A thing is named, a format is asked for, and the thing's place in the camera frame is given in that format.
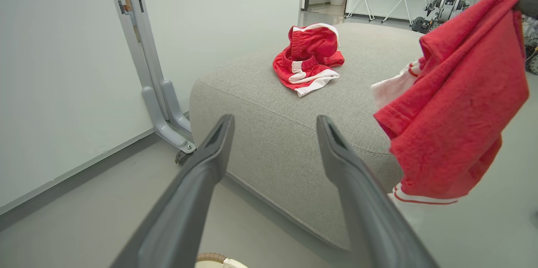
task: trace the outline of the upholstered cushion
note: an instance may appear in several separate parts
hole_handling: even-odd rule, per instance
[[[389,191],[401,170],[372,117],[369,87],[421,57],[421,34],[369,24],[336,27],[345,58],[335,68],[340,78],[299,98],[272,68],[286,44],[265,48],[200,79],[191,94],[190,119],[195,142],[201,142],[221,115],[234,114],[230,176],[319,238],[348,249],[338,191],[321,165],[315,119],[329,115]]]

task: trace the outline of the fabric seam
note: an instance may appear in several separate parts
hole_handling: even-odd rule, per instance
[[[209,84],[206,84],[206,83],[203,82],[202,80],[200,80],[199,82],[202,83],[202,84],[204,84],[205,86],[207,86],[207,87],[209,87],[209,88],[212,88],[212,89],[217,90],[217,91],[219,91],[219,92],[223,92],[223,93],[225,93],[225,94],[227,94],[227,95],[233,96],[233,97],[235,97],[235,98],[237,98],[237,99],[239,99],[239,100],[242,100],[242,101],[244,101],[244,102],[248,102],[248,103],[250,103],[250,104],[252,104],[252,105],[254,105],[254,106],[256,106],[256,107],[259,107],[259,108],[261,108],[261,109],[263,109],[263,110],[265,110],[265,111],[269,111],[269,113],[272,113],[272,114],[274,114],[274,115],[277,115],[277,116],[279,116],[279,117],[281,117],[281,118],[283,118],[283,119],[286,119],[286,120],[288,120],[288,121],[291,121],[291,122],[297,124],[298,126],[301,126],[301,127],[303,127],[303,128],[306,128],[307,130],[309,130],[309,131],[311,131],[311,132],[314,132],[314,133],[316,132],[315,129],[309,128],[308,126],[305,126],[304,124],[301,124],[301,123],[299,123],[299,122],[297,122],[297,121],[295,121],[295,120],[293,120],[293,119],[284,117],[284,116],[280,115],[279,113],[276,113],[276,112],[271,111],[271,110],[269,110],[269,109],[267,109],[267,108],[264,108],[264,107],[262,107],[262,106],[260,106],[260,105],[258,105],[258,104],[256,104],[256,103],[253,103],[253,102],[248,101],[248,100],[243,99],[243,98],[239,98],[238,96],[233,95],[233,94],[230,94],[229,92],[225,92],[225,91],[223,91],[223,90],[220,90],[220,89],[218,89],[218,88],[215,88],[215,87],[213,87],[213,86],[210,86]],[[375,152],[375,151],[373,151],[373,150],[371,150],[371,149],[368,149],[368,148],[366,148],[366,147],[358,146],[358,145],[356,145],[356,144],[353,143],[353,142],[349,142],[349,144],[351,144],[351,146],[353,146],[356,150],[359,150],[359,151],[361,151],[363,154],[365,154],[365,155],[369,155],[369,156],[371,156],[371,157],[378,157],[378,158],[381,158],[381,157],[387,157],[387,158],[393,157],[393,155],[390,154],[390,153],[378,153],[378,152]]]

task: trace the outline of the table leg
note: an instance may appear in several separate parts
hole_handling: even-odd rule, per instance
[[[407,16],[409,16],[409,25],[413,24],[413,19],[411,19],[411,13],[409,12],[409,5],[407,4],[407,0],[403,0],[405,2],[405,8],[407,8]]]
[[[372,4],[369,2],[369,0],[367,0],[367,1],[368,1],[368,5],[370,7],[370,11],[372,12],[372,17],[373,17],[373,19],[375,19],[375,16],[373,15]]]
[[[351,9],[351,11],[348,13],[348,15],[346,16],[346,18],[349,18],[351,16],[353,16],[353,13],[355,12],[355,10],[357,10],[357,7],[359,6],[359,4],[361,3],[362,0],[357,0],[357,3],[353,6],[353,8]]]
[[[373,19],[375,19],[375,17],[373,17],[371,11],[370,11],[370,7],[368,5],[368,0],[364,0],[364,3],[366,4],[367,6],[367,11],[368,11],[368,19],[369,21],[372,21]]]
[[[387,21],[387,19],[392,15],[392,13],[394,13],[394,11],[396,11],[396,9],[398,8],[398,6],[400,6],[400,4],[402,3],[402,1],[404,0],[400,0],[398,1],[398,4],[396,4],[396,6],[394,6],[394,8],[392,9],[392,11],[390,11],[390,13],[387,15],[387,17],[385,17],[385,19],[383,19],[381,21],[381,23],[384,23],[385,21]]]

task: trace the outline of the metal stand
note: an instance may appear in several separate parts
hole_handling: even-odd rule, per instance
[[[461,0],[454,0],[452,5],[444,4],[446,0],[441,0],[441,4],[439,6],[439,15],[437,19],[439,22],[443,23],[446,22],[452,17],[452,15],[456,12],[459,2]]]
[[[161,138],[179,148],[184,153],[193,152],[196,149],[194,143],[189,142],[183,136],[178,134],[171,128],[170,124],[166,122],[165,117],[161,113],[159,102],[157,102],[155,90],[150,86],[142,88],[142,98],[144,98],[144,102],[146,103],[146,108],[150,114],[150,119],[155,128],[155,132]]]
[[[385,19],[383,19],[381,21],[381,23],[384,23],[385,21],[387,21],[387,19],[392,15],[392,13],[394,13],[394,11],[396,11],[396,9],[398,8],[398,6],[400,6],[400,4],[402,3],[402,1],[404,0],[400,0],[398,1],[398,4],[396,4],[396,6],[394,6],[394,8],[392,9],[392,11],[390,11],[390,13],[387,15],[387,17],[385,17]],[[409,15],[409,23],[411,24],[412,23],[412,19],[411,19],[411,15],[409,13],[409,7],[407,6],[407,0],[405,0],[406,2],[406,8],[407,8],[407,14]]]
[[[179,107],[174,85],[170,80],[165,80],[161,84],[161,89],[165,96],[166,106],[169,109],[170,123],[192,136],[193,133],[190,130],[190,121],[183,115],[183,112]]]
[[[361,4],[361,1],[362,0],[357,0],[357,2],[355,3],[355,5],[353,6],[353,8],[351,9],[351,11],[348,13],[348,15],[346,16],[346,18],[349,18],[351,16],[353,16],[353,12],[355,12],[355,10],[357,10],[359,4]],[[369,4],[369,0],[365,0],[364,3],[366,4],[367,6],[367,10],[368,10],[368,19],[370,21],[372,21],[373,19],[375,19],[375,17],[373,17],[373,14],[370,16],[370,11],[371,11],[371,4]]]

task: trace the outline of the white stripe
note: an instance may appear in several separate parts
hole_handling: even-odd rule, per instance
[[[315,80],[313,80],[312,83],[309,86],[296,88],[295,91],[297,92],[297,95],[299,97],[302,97],[302,96],[308,94],[309,92],[312,92],[313,90],[323,88],[332,79],[336,79],[336,78],[340,77],[340,75],[338,73],[336,73],[335,71],[333,71],[332,69],[326,69],[326,70],[322,71],[321,73],[319,73],[318,75],[322,74],[323,72],[325,72],[325,74],[331,74],[332,73],[332,75],[330,75],[330,76],[325,75],[323,77],[318,77]]]
[[[327,29],[330,29],[336,35],[336,45],[337,45],[337,47],[340,47],[340,37],[338,37],[338,30],[336,29],[336,27],[334,27],[334,26],[332,26],[330,24],[327,24],[327,23],[314,23],[312,25],[309,25],[309,26],[305,27],[304,29],[301,29],[300,27],[294,26],[293,31],[294,32],[297,32],[297,31],[304,32],[304,31],[308,31],[309,29],[319,29],[321,27],[325,27]]]
[[[305,77],[306,73],[304,71],[300,71],[294,75],[291,75],[290,78],[288,78],[288,81],[290,81],[291,84],[304,84],[306,82],[310,82],[319,78],[323,77],[330,77],[330,79],[338,78],[340,75],[333,71],[332,69],[324,69],[323,71],[315,74],[312,77]]]
[[[302,61],[292,61],[292,73],[296,74],[302,71]]]
[[[405,201],[417,201],[417,202],[425,202],[425,203],[454,203],[455,201],[458,201],[459,199],[435,199],[433,197],[423,197],[420,195],[409,195],[402,191],[402,183],[398,183],[396,187],[392,189],[392,192],[394,192],[395,195],[397,195],[400,199]]]
[[[228,268],[247,268],[247,266],[244,266],[244,264],[241,264],[240,262],[238,262],[236,260],[233,260],[231,258],[225,258],[224,259],[223,267],[228,267]]]
[[[419,60],[411,63],[411,71],[413,72],[413,74],[417,76],[420,75],[420,73],[422,73],[422,69],[420,69]]]

